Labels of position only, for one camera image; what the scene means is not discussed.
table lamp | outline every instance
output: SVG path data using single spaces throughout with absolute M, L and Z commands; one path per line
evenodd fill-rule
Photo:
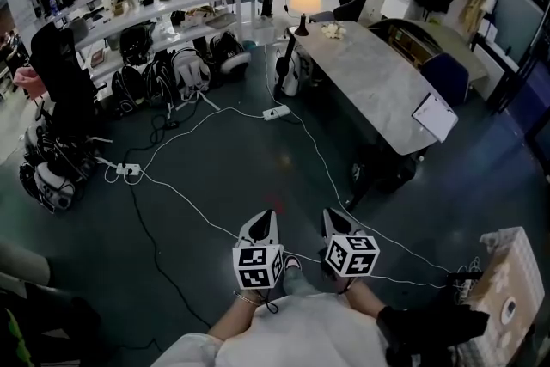
M 321 0 L 290 0 L 290 8 L 302 13 L 300 27 L 295 31 L 296 35 L 309 35 L 306 29 L 306 14 L 321 12 Z

black shirt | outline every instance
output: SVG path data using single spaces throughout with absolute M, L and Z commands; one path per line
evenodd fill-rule
M 15 74 L 15 71 L 23 66 L 23 62 L 20 60 L 18 54 L 14 55 L 11 60 L 8 60 L 8 56 L 14 51 L 10 45 L 4 46 L 0 49 L 0 61 L 5 61 L 10 72 Z

power strip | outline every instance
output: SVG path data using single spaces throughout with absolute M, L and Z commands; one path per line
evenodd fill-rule
M 117 166 L 117 174 L 123 176 L 139 176 L 141 171 L 141 166 L 139 164 L 126 164 L 125 167 L 122 167 L 122 164 Z
M 275 107 L 273 109 L 264 111 L 264 120 L 271 121 L 272 119 L 281 118 L 288 114 L 290 114 L 290 109 L 288 108 L 288 106 Z

white shirt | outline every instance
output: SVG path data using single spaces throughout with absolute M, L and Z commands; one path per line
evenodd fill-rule
M 334 294 L 288 296 L 277 314 L 258 308 L 250 328 L 222 342 L 189 334 L 152 367 L 388 367 L 374 319 Z

blue chair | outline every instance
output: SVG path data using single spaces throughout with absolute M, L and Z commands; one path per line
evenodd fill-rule
M 468 71 L 449 54 L 443 53 L 431 58 L 424 63 L 420 73 L 449 106 L 456 107 L 466 100 Z

